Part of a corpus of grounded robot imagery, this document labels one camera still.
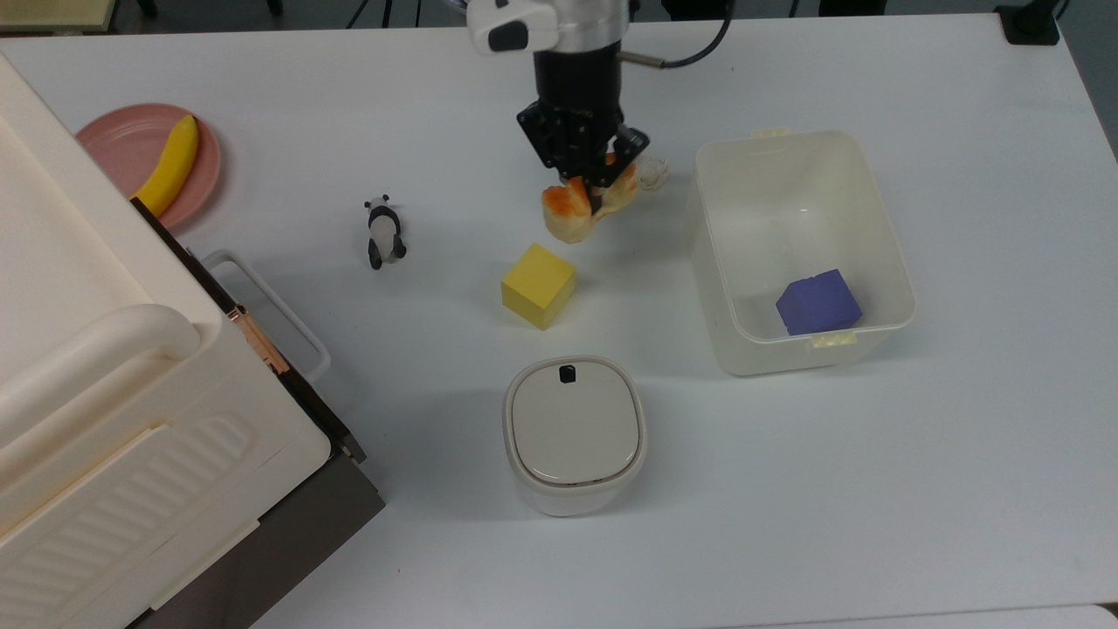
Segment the banana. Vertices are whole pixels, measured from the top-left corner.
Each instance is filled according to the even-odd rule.
[[[140,199],[154,216],[163,213],[179,194],[182,184],[187,182],[196,154],[198,154],[198,121],[195,116],[187,115],[171,128],[155,170],[132,197]]]

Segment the yellow cube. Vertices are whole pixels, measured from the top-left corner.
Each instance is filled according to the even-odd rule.
[[[501,302],[537,328],[546,331],[575,292],[575,267],[532,242],[501,279]]]

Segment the white container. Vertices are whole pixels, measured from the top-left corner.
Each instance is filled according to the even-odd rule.
[[[0,629],[119,629],[330,442],[0,56]]]
[[[504,399],[504,447],[521,496],[551,516],[599,509],[648,449],[636,387],[613,362],[571,356],[528,368]]]
[[[859,143],[841,131],[714,142],[695,158],[688,247],[719,365],[749,377],[861,359],[904,327],[916,296]],[[789,336],[776,301],[839,268],[862,308],[850,331]]]

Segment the white plastic bin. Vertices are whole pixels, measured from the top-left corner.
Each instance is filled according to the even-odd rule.
[[[904,327],[916,296],[859,143],[841,131],[716,142],[695,158],[686,238],[714,355],[748,377],[861,359]],[[839,268],[862,308],[850,331],[789,336],[776,301]]]

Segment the panda figurine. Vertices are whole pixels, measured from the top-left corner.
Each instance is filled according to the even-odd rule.
[[[369,264],[373,269],[392,264],[408,251],[400,239],[400,217],[388,207],[388,194],[364,201],[369,209]]]

